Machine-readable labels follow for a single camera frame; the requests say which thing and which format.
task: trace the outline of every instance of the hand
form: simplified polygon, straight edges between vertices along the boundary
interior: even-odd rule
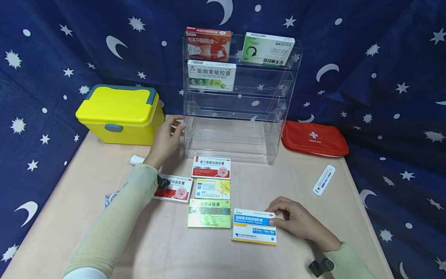
[[[184,119],[183,115],[171,115],[157,129],[155,140],[144,164],[160,169],[164,161],[178,148],[180,137],[184,136],[185,123],[177,120]]]
[[[283,228],[297,237],[312,240],[323,252],[335,251],[341,247],[341,241],[298,202],[278,197],[266,211],[276,215],[283,213],[284,217],[284,220],[271,219],[269,225]]]

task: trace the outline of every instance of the acrylic display rack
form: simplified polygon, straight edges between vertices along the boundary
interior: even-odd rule
[[[302,47],[296,40],[284,67],[242,61],[244,35],[233,34],[228,63],[237,64],[232,92],[189,87],[183,38],[185,154],[270,164],[277,155]]]

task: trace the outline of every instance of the thermometer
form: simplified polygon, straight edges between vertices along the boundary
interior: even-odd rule
[[[324,172],[319,177],[318,181],[313,187],[313,193],[320,196],[324,192],[325,188],[327,188],[328,183],[330,182],[330,179],[333,177],[333,174],[335,174],[335,167],[332,165],[328,165]]]

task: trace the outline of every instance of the dark blue backdrop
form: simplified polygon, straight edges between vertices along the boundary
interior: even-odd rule
[[[85,94],[97,83],[154,86],[166,113],[182,113],[181,37],[197,26],[301,40],[289,119],[313,115],[345,133],[395,277],[446,276],[446,3],[208,2],[2,3],[0,274],[87,132],[74,117]],[[327,64],[339,71],[317,81]]]

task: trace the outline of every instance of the blue and white medicine box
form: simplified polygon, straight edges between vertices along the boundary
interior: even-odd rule
[[[235,208],[232,219],[232,240],[276,245],[276,227],[268,225],[276,215],[271,212]]]

